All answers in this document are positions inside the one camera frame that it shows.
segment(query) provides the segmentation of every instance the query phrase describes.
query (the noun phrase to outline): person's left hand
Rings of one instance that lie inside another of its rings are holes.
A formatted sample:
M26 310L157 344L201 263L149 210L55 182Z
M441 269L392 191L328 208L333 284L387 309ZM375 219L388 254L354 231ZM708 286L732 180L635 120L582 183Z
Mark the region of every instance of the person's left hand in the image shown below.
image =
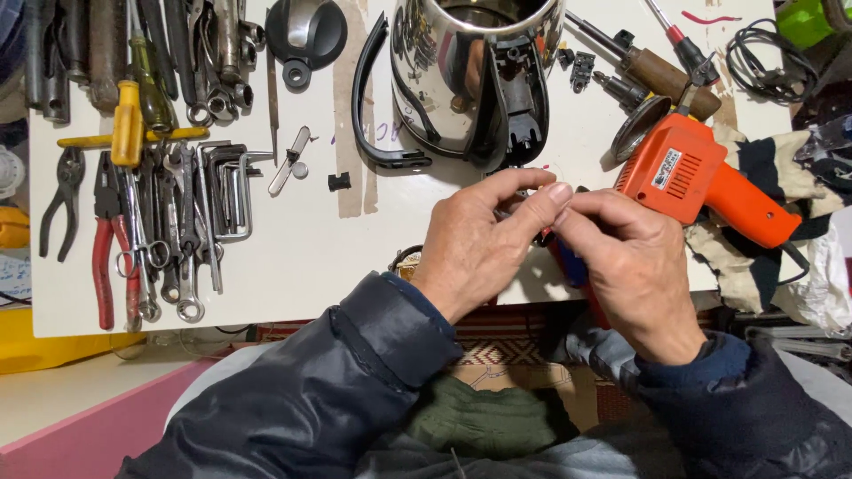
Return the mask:
M534 168L503 170L435 205L412 284L450 324L509 285L535 235L571 201L571 186L555 180ZM543 185L498 222L498 205Z

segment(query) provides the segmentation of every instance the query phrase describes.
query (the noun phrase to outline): red-handled screwdriver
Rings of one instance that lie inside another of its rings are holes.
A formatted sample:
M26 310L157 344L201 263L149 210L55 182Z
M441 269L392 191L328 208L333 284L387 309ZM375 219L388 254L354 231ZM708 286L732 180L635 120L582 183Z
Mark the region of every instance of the red-handled screwdriver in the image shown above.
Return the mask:
M695 46L695 43L689 37L681 32L680 28L677 28L677 26L669 21L669 18L665 16L656 0L648 0L648 5L657 14L663 26L665 26L665 35L669 38L671 44L675 46L677 58L681 61L683 67L687 69L687 73L692 74L692 71L704 63L707 57L701 53L701 49ZM719 81L719 72L716 71L715 66L707 73L707 78L710 80L711 85Z

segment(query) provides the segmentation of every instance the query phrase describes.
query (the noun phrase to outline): pliers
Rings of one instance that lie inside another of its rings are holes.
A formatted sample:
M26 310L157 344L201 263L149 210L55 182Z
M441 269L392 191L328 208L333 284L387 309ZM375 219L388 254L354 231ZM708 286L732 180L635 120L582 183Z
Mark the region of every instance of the pliers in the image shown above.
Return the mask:
M85 171L86 163L83 150L78 147L66 148L59 158L59 164L56 165L56 180L59 183L59 187L56 189L53 201L50 202L48 209L44 212L44 216L42 216L42 227L38 234L38 255L40 257L48 256L50 223L53 221L56 211L59 210L60 205L63 203L65 204L68 219L65 238L62 240L62 247L59 249L59 256L56 259L62 263L65 261L65 257L68 256L71 245L74 243L74 237L77 235L77 212L74 208Z
M112 305L112 287L109 282L109 252L112 237L118 237L122 251L130 251L130 239L124 221L126 198L124 183L118 179L117 168L112 164L110 152L101 153L98 177L95 179L95 248L92 251L92 276L98 297L98 318L101 329L109 331L115 325ZM133 268L132 257L124 256L125 266L133 273L127 277L127 331L141 329L139 317L139 269Z

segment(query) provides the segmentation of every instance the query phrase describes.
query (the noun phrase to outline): kettle handle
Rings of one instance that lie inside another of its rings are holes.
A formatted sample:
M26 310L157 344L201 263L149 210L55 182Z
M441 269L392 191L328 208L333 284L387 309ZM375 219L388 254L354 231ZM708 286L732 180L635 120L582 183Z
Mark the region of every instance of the kettle handle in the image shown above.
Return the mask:
M479 111L464 158L485 173L527 164L547 141L550 110L534 30L511 40L486 37Z
M384 39L388 36L388 19L384 12L379 15L376 25L367 37L358 65L355 68L355 76L352 81L352 128L355 133L355 142L373 163L382 168L416 168L418 166L429 166L432 159L427 157L423 150L395 150L384 151L370 144L364 137L364 129L361 126L361 113L364 109L364 92L367 79L370 77L373 63L376 61L378 52L382 49Z

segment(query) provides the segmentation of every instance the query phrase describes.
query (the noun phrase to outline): red wire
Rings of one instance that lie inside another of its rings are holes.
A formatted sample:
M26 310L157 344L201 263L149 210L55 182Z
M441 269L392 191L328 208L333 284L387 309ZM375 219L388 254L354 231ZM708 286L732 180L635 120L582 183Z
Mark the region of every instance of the red wire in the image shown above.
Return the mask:
M688 11L683 10L681 14L688 19L694 21L695 23L700 23L701 25L713 25L714 23L718 23L720 21L740 21L742 18L740 17L719 17L713 20L704 20L703 18L699 18L693 14L690 14Z

